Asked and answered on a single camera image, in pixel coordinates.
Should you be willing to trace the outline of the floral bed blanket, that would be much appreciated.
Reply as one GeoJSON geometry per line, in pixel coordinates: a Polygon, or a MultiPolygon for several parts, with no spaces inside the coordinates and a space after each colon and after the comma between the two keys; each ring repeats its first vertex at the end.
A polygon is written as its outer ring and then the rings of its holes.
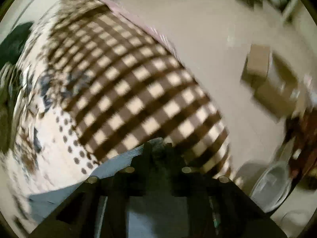
{"type": "Polygon", "coordinates": [[[79,142],[75,119],[61,106],[67,76],[49,69],[46,58],[51,20],[37,23],[17,69],[21,89],[13,108],[10,145],[3,171],[12,202],[5,216],[33,230],[99,166],[79,142]]]}

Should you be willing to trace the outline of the dark green velvet duvet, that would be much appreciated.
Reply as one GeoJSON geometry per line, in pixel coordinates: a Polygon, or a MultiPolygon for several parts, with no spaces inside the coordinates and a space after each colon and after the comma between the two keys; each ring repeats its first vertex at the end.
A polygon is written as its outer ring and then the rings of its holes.
{"type": "Polygon", "coordinates": [[[16,26],[1,43],[0,66],[6,63],[16,64],[21,56],[34,22],[25,22],[16,26]]]}

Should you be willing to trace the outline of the brown checkered bed sheet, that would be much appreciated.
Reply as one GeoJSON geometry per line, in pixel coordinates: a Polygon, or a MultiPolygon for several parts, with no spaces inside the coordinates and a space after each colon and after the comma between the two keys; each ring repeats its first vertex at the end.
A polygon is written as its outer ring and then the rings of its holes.
{"type": "Polygon", "coordinates": [[[56,18],[47,97],[82,174],[162,138],[201,173],[236,176],[220,111],[169,49],[101,0],[60,0],[56,18]]]}

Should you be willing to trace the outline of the open small cardboard box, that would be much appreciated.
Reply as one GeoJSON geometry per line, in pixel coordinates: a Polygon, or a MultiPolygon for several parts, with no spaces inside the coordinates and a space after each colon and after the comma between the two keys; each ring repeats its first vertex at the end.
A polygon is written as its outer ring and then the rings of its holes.
{"type": "Polygon", "coordinates": [[[269,46],[252,44],[241,80],[254,100],[276,119],[303,115],[306,90],[288,63],[269,46]]]}

